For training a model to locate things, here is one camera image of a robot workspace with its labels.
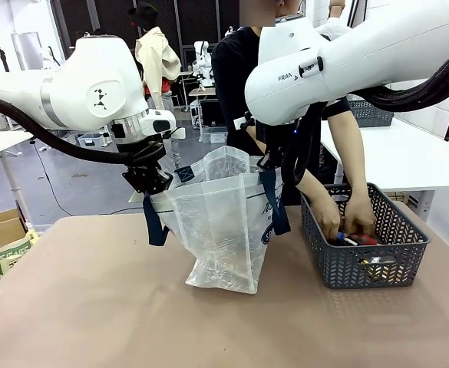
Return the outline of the person's left hand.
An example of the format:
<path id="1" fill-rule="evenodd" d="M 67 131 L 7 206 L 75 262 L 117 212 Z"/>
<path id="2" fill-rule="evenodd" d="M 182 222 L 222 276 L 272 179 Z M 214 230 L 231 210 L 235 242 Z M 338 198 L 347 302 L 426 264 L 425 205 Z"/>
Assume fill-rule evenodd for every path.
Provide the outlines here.
<path id="1" fill-rule="evenodd" d="M 345 207 L 345 230 L 348 234 L 373 235 L 375 216 L 366 193 L 352 193 Z"/>

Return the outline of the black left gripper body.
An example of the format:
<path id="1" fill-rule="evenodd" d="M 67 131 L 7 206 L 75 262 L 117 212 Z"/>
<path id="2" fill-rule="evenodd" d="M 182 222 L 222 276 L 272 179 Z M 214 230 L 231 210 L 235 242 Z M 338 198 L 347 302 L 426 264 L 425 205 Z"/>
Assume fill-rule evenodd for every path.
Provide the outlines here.
<path id="1" fill-rule="evenodd" d="M 118 152 L 127 154 L 124 163 L 127 171 L 122 176 L 126 179 L 127 174 L 143 174 L 147 177 L 147 184 L 151 184 L 157 173 L 170 173 L 160 164 L 167 155 L 164 141 L 163 135 L 155 134 L 138 142 L 117 143 Z"/>

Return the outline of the person's right hand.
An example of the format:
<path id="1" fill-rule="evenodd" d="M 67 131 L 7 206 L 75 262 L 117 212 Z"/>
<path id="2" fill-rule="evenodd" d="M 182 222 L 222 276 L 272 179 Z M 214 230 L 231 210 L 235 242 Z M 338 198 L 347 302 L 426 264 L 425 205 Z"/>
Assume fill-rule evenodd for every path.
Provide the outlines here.
<path id="1" fill-rule="evenodd" d="M 319 224 L 322 234 L 329 241 L 338 238 L 338 230 L 341 222 L 338 207 L 332 198 L 318 199 L 312 203 L 312 210 Z"/>

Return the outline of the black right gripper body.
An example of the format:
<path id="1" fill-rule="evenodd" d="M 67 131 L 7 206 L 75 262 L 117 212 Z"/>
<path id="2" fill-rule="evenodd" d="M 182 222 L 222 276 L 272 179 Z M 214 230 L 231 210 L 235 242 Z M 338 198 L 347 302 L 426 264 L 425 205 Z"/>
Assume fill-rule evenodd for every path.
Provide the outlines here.
<path id="1" fill-rule="evenodd" d="M 283 157 L 286 148 L 286 125 L 270 126 L 257 123 L 257 140 L 265 145 L 263 152 L 271 157 Z"/>

